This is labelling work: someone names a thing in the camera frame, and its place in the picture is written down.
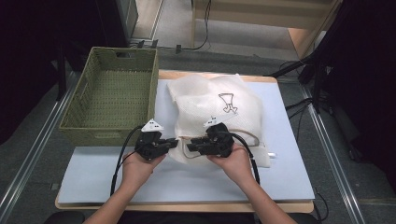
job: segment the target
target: storage basket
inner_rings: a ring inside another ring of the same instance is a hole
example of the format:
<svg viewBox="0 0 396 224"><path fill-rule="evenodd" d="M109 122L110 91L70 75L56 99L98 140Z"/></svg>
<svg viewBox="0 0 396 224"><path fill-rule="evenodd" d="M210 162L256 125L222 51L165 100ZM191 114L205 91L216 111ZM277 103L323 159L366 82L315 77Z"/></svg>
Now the storage basket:
<svg viewBox="0 0 396 224"><path fill-rule="evenodd" d="M60 131L76 147L122 146L154 118L158 73L156 49L92 48Z"/></svg>

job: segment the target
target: wooden table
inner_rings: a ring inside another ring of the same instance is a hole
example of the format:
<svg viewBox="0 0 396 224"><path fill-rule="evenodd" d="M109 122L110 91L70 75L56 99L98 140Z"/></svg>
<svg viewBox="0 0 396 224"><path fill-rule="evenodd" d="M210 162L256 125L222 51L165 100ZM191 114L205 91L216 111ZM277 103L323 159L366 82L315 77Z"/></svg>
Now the wooden table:
<svg viewBox="0 0 396 224"><path fill-rule="evenodd" d="M164 71L160 70L160 79L174 79L190 75L191 72ZM227 74L215 73L194 73L204 77L217 77ZM248 82L272 82L276 83L273 77L254 77L242 76L242 79ZM101 204L98 203L58 203L58 197L55 200L55 206L59 209L98 209ZM276 202L285 212L288 213L310 213L314 209L311 200L306 201L281 201ZM126 210L130 211L179 211L179 212L254 212L250 203L131 203Z"/></svg>
<svg viewBox="0 0 396 224"><path fill-rule="evenodd" d="M193 0L191 45L194 47L195 20L205 18L208 0ZM300 59L326 30L342 0L212 0L210 21L233 21L288 27Z"/></svg>

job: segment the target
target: gray carpet floor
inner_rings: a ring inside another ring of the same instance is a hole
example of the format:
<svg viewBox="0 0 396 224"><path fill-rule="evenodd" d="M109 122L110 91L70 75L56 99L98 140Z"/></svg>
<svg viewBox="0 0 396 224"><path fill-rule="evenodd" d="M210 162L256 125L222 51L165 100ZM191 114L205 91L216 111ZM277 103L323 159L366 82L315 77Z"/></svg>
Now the gray carpet floor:
<svg viewBox="0 0 396 224"><path fill-rule="evenodd" d="M197 51L183 51L180 54L175 54L172 50L160 50L160 68L170 70L261 76L277 71L283 62L257 56L236 56ZM297 82L295 72L279 78L278 84L285 105L295 104L303 99L301 86ZM54 105L56 94L55 86L26 117L13 136L0 146L1 193L5 191L7 184L18 172ZM320 115L345 168L349 183L358 199L362 201L361 209L366 223L394 223L396 219L394 204L367 203L366 200L395 198L385 176L371 163L351 161L347 153L347 144L334 118L325 112ZM300 116L296 116L291 119L290 125L296 134L299 130L298 145L312 187L321 193L329 205L330 214L324 223L351 223L310 114L308 111L303 113L300 126L299 118ZM7 223L43 223L52 213L59 211L54 206L58 190L51 189L50 186L62 183L73 149L73 146L55 128ZM316 203L321 214L324 215L323 202L316 200ZM84 211L84 213L87 217L92 211Z"/></svg>

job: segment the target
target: printed logo on bag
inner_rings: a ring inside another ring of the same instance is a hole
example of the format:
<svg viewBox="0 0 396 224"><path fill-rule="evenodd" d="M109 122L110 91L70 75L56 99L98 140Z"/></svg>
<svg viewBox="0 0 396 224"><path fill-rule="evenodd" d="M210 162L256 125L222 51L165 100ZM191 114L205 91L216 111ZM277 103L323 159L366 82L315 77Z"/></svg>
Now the printed logo on bag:
<svg viewBox="0 0 396 224"><path fill-rule="evenodd" d="M230 113L230 111L233 111L235 113L238 110L238 107L233 106L233 93L221 93L219 97L226 104L226 107L223 108L224 112Z"/></svg>

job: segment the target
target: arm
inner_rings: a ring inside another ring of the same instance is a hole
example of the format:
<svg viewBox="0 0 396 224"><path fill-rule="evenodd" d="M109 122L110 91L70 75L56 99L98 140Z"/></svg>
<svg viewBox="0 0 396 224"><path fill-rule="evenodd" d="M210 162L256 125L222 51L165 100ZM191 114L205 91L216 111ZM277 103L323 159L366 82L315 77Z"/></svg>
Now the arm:
<svg viewBox="0 0 396 224"><path fill-rule="evenodd" d="M251 173L250 160L244 147L233 144L233 152L228 158L217 156L207 156L207 158L221 167L247 195L262 223L296 223L257 184Z"/></svg>
<svg viewBox="0 0 396 224"><path fill-rule="evenodd" d="M120 187L84 223L117 223L129 201L132 200L140 187L146 183L154 168L164 158L165 156L163 155L152 161L146 161L137 153L126 158L122 165Z"/></svg>

